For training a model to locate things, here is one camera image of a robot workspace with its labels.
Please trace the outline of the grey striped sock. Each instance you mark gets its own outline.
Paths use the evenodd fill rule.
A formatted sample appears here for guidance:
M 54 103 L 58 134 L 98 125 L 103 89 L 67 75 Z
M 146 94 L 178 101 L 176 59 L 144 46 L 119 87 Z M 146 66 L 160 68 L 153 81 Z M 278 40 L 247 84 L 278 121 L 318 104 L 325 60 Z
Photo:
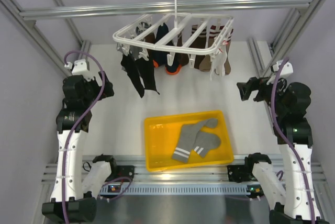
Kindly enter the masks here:
M 187 163 L 190 154 L 193 151 L 193 144 L 195 142 L 196 135 L 202 131 L 203 127 L 214 129 L 217 126 L 218 120 L 216 118 L 209 118 L 196 124 L 183 125 L 181 127 L 178 143 L 172 154 L 172 159 L 182 163 Z
M 221 139 L 214 133 L 200 131 L 196 135 L 193 150 L 202 158 L 212 149 L 220 146 Z

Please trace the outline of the white plastic sock hanger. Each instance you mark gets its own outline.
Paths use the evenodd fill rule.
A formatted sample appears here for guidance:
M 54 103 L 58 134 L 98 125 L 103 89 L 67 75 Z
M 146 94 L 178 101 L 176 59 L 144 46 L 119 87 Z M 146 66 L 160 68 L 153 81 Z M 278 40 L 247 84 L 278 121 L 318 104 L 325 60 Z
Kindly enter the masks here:
M 155 43 L 144 41 L 146 36 L 156 31 L 159 26 L 167 22 L 172 16 L 174 17 L 174 27 L 170 29 L 166 35 L 164 35 Z M 178 35 L 194 18 L 199 20 L 199 24 L 197 30 L 189 37 L 189 39 L 183 42 L 180 46 L 168 45 L 170 41 L 178 37 Z M 211 46 L 207 46 L 203 49 L 192 47 L 191 44 L 201 34 L 201 32 L 207 28 L 209 22 L 214 19 L 217 20 L 217 25 L 224 26 L 224 29 L 219 34 L 220 38 L 216 39 Z M 222 38 L 227 34 L 228 30 L 232 28 L 233 20 L 233 16 L 226 14 L 174 12 L 163 15 L 160 20 L 153 23 L 152 15 L 144 14 L 132 23 L 116 31 L 113 34 L 113 39 L 115 42 L 120 44 L 124 54 L 129 53 L 131 46 L 142 48 L 142 51 L 139 53 L 139 57 L 144 58 L 147 61 L 149 59 L 149 49 L 167 53 L 168 65 L 172 65 L 176 53 L 187 54 L 189 56 L 189 67 L 193 68 L 195 66 L 197 55 L 210 55 L 217 50 L 218 45 L 222 41 Z

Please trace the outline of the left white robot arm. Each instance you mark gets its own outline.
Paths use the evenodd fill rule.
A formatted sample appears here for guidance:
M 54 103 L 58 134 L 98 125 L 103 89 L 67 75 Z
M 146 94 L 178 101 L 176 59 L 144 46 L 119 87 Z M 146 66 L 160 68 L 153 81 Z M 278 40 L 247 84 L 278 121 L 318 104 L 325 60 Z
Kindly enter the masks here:
M 85 223 L 94 220 L 97 197 L 105 182 L 118 176 L 111 155 L 99 155 L 86 177 L 82 176 L 84 142 L 92 118 L 91 109 L 99 100 L 114 95 L 113 85 L 104 72 L 96 78 L 72 75 L 63 80 L 64 99 L 56 117 L 58 166 L 50 200 L 42 205 L 42 214 L 55 223 Z

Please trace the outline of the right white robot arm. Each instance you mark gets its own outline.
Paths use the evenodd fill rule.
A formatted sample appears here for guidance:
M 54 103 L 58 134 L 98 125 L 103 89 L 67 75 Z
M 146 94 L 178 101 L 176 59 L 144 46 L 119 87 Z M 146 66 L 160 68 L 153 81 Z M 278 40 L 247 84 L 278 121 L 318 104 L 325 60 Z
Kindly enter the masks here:
M 266 102 L 274 119 L 274 134 L 280 149 L 285 182 L 277 177 L 269 156 L 261 153 L 244 159 L 244 174 L 257 180 L 269 204 L 270 223 L 327 223 L 320 213 L 312 182 L 312 132 L 305 117 L 311 103 L 310 88 L 280 78 L 276 88 L 267 78 L 252 77 L 237 83 L 242 101 L 257 91 L 255 102 Z

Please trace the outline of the white sock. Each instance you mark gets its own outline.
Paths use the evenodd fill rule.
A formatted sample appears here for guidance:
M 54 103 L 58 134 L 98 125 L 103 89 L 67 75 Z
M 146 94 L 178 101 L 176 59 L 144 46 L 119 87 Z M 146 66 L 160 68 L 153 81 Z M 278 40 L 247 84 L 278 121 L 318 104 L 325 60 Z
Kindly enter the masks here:
M 215 75 L 219 75 L 221 77 L 225 76 L 225 62 L 227 59 L 226 47 L 222 49 L 219 48 L 215 53 L 210 55 L 211 60 L 211 68 L 210 68 L 210 81 L 213 80 Z

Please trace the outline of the black sock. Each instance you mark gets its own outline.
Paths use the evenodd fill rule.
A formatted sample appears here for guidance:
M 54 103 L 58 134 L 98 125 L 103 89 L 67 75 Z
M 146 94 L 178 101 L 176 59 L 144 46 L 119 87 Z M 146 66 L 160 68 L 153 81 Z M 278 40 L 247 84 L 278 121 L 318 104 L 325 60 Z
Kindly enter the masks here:
M 128 77 L 130 78 L 134 88 L 138 92 L 141 98 L 144 97 L 144 87 L 141 83 L 139 71 L 136 67 L 136 63 L 132 56 L 130 55 L 122 55 L 121 66 L 127 72 Z
M 147 61 L 144 58 L 140 58 L 135 60 L 135 63 L 143 80 L 144 89 L 155 91 L 160 94 L 155 83 L 153 60 L 149 58 Z

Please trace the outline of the yellow plastic tray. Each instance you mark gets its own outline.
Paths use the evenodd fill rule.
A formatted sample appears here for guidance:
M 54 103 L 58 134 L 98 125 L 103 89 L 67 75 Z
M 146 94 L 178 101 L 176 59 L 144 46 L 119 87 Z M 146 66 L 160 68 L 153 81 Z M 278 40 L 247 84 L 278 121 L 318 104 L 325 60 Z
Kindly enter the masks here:
M 150 172 L 228 164 L 234 154 L 220 110 L 144 120 L 146 167 Z

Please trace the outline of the aluminium crossbar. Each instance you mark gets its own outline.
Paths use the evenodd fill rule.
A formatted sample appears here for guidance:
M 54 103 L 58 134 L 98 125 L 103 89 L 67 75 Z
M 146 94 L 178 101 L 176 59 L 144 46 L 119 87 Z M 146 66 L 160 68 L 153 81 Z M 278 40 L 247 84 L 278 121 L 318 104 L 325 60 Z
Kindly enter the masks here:
M 212 0 L 173 1 L 98 6 L 63 6 L 30 8 L 19 12 L 24 20 L 68 19 L 118 15 L 216 12 L 222 10 L 253 10 L 278 8 L 307 8 L 313 0 Z

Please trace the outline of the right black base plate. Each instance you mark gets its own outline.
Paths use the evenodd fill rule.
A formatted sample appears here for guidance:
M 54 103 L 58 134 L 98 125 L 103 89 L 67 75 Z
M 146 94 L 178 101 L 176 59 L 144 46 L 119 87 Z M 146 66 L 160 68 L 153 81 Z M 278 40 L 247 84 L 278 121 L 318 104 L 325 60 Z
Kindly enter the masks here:
M 230 182 L 241 183 L 250 181 L 249 172 L 244 165 L 228 165 L 227 172 Z

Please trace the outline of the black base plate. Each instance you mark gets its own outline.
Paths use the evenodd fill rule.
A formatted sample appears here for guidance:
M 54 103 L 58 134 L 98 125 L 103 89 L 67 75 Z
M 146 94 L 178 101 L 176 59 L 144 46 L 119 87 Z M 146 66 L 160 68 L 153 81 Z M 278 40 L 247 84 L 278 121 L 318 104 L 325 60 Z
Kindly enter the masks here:
M 115 178 L 128 177 L 133 180 L 135 175 L 135 167 L 133 165 L 118 165 L 116 166 Z
M 250 181 L 249 172 L 244 165 L 228 165 L 227 172 L 230 182 L 241 183 Z

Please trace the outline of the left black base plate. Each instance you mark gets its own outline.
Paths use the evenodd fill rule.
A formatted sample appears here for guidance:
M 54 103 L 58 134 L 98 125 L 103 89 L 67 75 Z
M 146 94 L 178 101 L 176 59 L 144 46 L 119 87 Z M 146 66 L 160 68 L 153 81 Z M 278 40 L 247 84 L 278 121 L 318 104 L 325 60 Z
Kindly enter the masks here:
M 135 167 L 133 165 L 118 165 L 116 166 L 115 178 L 128 177 L 133 180 L 135 175 Z

